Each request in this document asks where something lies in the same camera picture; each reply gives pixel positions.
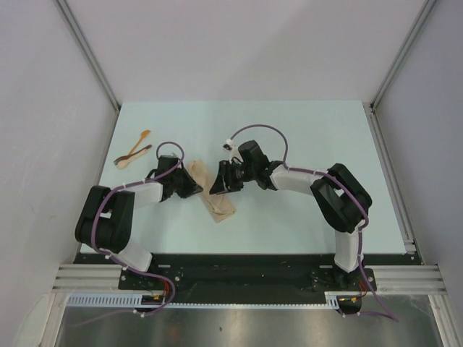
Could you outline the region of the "beige cloth napkin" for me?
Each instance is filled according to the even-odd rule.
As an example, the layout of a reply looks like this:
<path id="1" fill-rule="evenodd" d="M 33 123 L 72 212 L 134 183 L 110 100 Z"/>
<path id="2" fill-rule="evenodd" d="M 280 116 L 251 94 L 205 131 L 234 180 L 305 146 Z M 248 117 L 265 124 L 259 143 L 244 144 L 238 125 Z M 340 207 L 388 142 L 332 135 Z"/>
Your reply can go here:
<path id="1" fill-rule="evenodd" d="M 208 167 L 201 160 L 192 160 L 187 164 L 187 171 L 195 182 L 203 188 L 201 199 L 216 223 L 232 217 L 237 209 L 226 195 L 214 195 L 209 191 L 215 181 Z"/>

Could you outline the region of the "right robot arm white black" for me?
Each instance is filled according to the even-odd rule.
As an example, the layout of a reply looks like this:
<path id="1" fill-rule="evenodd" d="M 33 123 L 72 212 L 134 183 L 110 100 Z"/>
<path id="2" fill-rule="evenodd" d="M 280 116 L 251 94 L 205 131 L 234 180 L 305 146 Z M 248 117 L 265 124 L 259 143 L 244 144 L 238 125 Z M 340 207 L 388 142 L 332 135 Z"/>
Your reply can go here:
<path id="1" fill-rule="evenodd" d="M 326 222 L 335 230 L 333 282 L 342 290 L 357 285 L 363 259 L 360 228 L 368 221 L 373 201 L 347 167 L 336 163 L 321 173 L 290 168 L 282 161 L 270 161 L 255 140 L 240 146 L 227 140 L 223 148 L 229 158 L 219 162 L 209 194 L 238 192 L 244 184 L 254 181 L 263 190 L 287 190 L 314 197 Z"/>

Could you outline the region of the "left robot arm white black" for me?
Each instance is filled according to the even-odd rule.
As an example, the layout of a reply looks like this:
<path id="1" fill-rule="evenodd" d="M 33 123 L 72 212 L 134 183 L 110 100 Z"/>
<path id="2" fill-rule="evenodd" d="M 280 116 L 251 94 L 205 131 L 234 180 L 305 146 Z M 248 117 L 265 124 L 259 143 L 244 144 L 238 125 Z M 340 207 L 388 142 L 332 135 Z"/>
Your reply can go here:
<path id="1" fill-rule="evenodd" d="M 91 187 L 75 227 L 75 238 L 135 269 L 135 281 L 143 288 L 153 288 L 160 272 L 150 265 L 153 255 L 132 238 L 134 211 L 161 203 L 173 194 L 186 199 L 202 190 L 179 158 L 162 155 L 157 168 L 142 181 L 121 185 L 118 190 Z"/>

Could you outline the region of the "orange wooden spoon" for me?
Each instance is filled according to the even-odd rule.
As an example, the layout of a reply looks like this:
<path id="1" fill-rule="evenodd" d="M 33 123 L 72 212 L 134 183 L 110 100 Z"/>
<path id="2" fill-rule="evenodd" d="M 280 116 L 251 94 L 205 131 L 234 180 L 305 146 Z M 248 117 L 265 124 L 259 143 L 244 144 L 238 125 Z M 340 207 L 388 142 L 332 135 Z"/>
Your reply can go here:
<path id="1" fill-rule="evenodd" d="M 140 134 L 140 138 L 139 140 L 135 143 L 135 145 L 133 146 L 133 148 L 129 151 L 128 155 L 131 155 L 135 152 L 135 150 L 138 148 L 138 146 L 140 145 L 140 143 L 151 133 L 151 131 L 149 129 L 146 129 L 144 131 L 141 132 Z"/>

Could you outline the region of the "light wooden spoon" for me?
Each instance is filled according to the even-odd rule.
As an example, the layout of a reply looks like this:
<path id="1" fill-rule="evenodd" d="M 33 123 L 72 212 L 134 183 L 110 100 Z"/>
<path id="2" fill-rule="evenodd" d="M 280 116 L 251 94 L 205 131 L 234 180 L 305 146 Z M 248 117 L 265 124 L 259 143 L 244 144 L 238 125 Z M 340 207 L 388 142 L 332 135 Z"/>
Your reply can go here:
<path id="1" fill-rule="evenodd" d="M 129 158 L 127 159 L 124 159 L 124 160 L 121 160 L 117 163 L 116 167 L 119 168 L 119 169 L 124 169 L 126 167 L 128 167 L 128 165 L 137 160 L 139 157 L 143 156 L 144 154 L 146 154 L 148 152 L 148 149 L 144 149 L 144 150 L 141 150 L 141 151 L 138 151 L 136 152 L 134 155 L 131 155 Z"/>

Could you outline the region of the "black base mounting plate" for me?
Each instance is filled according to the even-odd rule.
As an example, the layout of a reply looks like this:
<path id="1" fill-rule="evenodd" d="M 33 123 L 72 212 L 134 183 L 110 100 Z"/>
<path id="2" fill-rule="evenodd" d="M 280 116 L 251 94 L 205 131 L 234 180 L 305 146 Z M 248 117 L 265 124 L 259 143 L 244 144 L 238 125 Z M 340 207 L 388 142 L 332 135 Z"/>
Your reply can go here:
<path id="1" fill-rule="evenodd" d="M 376 284 L 368 277 L 373 265 L 421 265 L 416 254 L 368 254 L 365 269 L 348 288 L 333 282 L 334 257 L 322 255 L 187 255 L 159 254 L 155 256 L 148 275 L 129 270 L 129 289 L 155 296 L 175 296 L 184 300 L 211 297 L 213 300 L 243 297 L 256 301 L 278 297 L 288 303 L 296 296 L 310 293 L 366 293 Z"/>

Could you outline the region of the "front aluminium cross rail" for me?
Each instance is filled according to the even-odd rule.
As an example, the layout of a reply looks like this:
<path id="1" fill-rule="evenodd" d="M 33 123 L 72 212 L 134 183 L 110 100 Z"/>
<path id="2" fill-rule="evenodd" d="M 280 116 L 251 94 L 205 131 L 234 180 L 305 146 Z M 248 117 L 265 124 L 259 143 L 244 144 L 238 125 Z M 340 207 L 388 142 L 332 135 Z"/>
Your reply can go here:
<path id="1" fill-rule="evenodd" d="M 368 280 L 380 295 L 446 295 L 441 272 L 436 265 L 373 265 Z M 119 265 L 61 265 L 53 292 L 116 293 L 127 291 L 129 278 Z"/>

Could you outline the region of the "right aluminium table rail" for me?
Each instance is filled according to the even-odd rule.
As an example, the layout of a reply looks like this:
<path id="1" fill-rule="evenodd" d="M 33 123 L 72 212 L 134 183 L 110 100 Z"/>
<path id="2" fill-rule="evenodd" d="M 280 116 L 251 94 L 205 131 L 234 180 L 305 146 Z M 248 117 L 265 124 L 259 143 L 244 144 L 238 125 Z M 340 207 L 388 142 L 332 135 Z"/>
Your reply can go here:
<path id="1" fill-rule="evenodd" d="M 405 249 L 407 254 L 420 254 L 412 224 L 409 219 L 409 214 L 404 204 L 402 192 L 399 188 L 399 182 L 391 161 L 391 156 L 389 155 L 386 141 L 380 128 L 378 117 L 375 110 L 369 103 L 363 103 L 362 105 L 368 120 L 370 132 L 373 136 L 383 175 L 385 176 L 386 185 L 394 207 L 394 212 L 402 234 Z"/>

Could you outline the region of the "right aluminium frame post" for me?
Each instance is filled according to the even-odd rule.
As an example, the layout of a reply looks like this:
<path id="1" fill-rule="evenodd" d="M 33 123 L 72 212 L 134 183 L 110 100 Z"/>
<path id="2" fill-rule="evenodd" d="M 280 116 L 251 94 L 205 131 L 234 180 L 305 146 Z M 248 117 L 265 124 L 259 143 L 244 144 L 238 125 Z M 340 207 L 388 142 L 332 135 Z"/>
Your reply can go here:
<path id="1" fill-rule="evenodd" d="M 406 34 L 405 39 L 403 40 L 397 54 L 395 55 L 394 60 L 392 61 L 391 66 L 388 68 L 385 77 L 383 78 L 377 92 L 370 102 L 370 107 L 372 110 L 377 109 L 381 104 L 385 94 L 398 75 L 399 70 L 407 60 L 408 55 L 411 53 L 412 48 L 419 38 L 421 32 L 425 29 L 425 26 L 427 25 L 427 22 L 430 19 L 437 4 L 437 0 L 426 0 L 420 7 L 420 11 L 414 19 L 411 28 Z"/>

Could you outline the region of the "aluminium frame post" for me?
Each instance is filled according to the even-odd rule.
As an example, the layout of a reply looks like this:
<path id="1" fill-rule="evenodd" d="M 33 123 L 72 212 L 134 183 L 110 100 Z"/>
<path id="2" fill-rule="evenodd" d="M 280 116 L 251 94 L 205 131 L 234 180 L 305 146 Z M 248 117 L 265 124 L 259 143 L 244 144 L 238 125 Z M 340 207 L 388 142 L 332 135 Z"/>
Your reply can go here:
<path id="1" fill-rule="evenodd" d="M 76 15 L 69 5 L 69 2 L 66 0 L 53 0 L 53 3 L 61 15 L 61 18 L 67 26 L 71 36 L 75 40 L 78 49 L 80 50 L 96 82 L 100 86 L 104 96 L 113 108 L 114 112 L 118 114 L 122 107 L 121 103 L 117 100 L 116 94 L 110 86 L 109 80 L 98 62 L 98 59 L 94 54 Z"/>
<path id="2" fill-rule="evenodd" d="M 437 0 L 426 0 L 420 7 L 420 11 L 414 19 L 411 28 L 406 34 L 405 39 L 403 40 L 397 54 L 395 55 L 394 60 L 392 61 L 391 66 L 388 68 L 385 77 L 383 78 L 377 92 L 370 102 L 370 107 L 372 110 L 377 109 L 381 104 L 385 94 L 398 75 L 399 70 L 407 60 L 408 55 L 411 53 L 412 48 L 419 38 L 421 32 L 425 29 L 425 26 L 427 25 L 427 22 L 430 19 L 437 4 Z"/>

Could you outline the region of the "left aluminium frame post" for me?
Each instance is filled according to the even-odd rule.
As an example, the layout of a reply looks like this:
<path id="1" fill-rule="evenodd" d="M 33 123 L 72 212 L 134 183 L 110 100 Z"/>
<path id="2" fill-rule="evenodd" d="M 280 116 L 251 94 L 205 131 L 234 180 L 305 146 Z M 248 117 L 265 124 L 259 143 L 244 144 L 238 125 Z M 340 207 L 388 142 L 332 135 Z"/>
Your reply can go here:
<path id="1" fill-rule="evenodd" d="M 69 5 L 69 2 L 66 0 L 53 0 L 53 3 L 61 15 L 61 18 L 67 26 L 71 36 L 75 40 L 78 49 L 80 50 L 96 82 L 100 86 L 104 96 L 113 108 L 114 112 L 118 114 L 122 107 L 121 103 L 117 100 L 116 94 L 110 86 L 109 80 L 98 62 L 98 59 L 94 54 L 76 15 Z"/>

